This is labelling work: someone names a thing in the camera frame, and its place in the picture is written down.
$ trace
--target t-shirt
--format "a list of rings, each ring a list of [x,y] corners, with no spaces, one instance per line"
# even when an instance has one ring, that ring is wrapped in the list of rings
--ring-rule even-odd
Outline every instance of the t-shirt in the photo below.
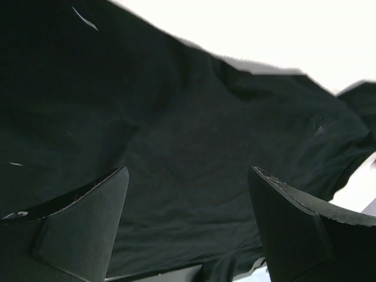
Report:
[[[102,0],[2,1],[0,30],[0,217],[126,166],[109,278],[231,281],[263,255],[250,166],[330,200],[376,151],[374,85],[240,71]]]

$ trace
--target white speck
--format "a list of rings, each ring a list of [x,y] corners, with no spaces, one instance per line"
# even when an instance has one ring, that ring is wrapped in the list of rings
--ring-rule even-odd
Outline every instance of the white speck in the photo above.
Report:
[[[9,217],[11,217],[14,213],[9,213],[7,216],[4,216],[2,219],[7,219]]]
[[[75,9],[75,7],[72,7],[72,8],[73,8],[73,10],[76,12],[76,14],[81,18],[81,20],[84,21],[85,24],[87,24],[87,25],[91,26],[93,29],[99,31],[98,28],[96,28],[96,26],[95,26],[94,23],[89,22],[89,21],[88,21],[87,19],[85,19],[82,15],[80,15],[80,14],[77,12],[77,10]]]
[[[10,165],[13,165],[13,166],[23,166],[22,164],[20,163],[9,163]]]
[[[27,212],[27,211],[23,211],[23,212],[17,212],[17,214],[19,215],[19,216],[27,216],[29,213]]]

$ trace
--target black t-shirt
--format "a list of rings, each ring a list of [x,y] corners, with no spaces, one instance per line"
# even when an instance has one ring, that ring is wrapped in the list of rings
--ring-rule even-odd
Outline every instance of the black t-shirt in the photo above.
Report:
[[[0,216],[126,166],[108,277],[203,264],[198,280],[230,281],[262,256],[250,166],[330,200],[376,150],[350,98],[239,71],[110,2],[2,1],[0,31]]]

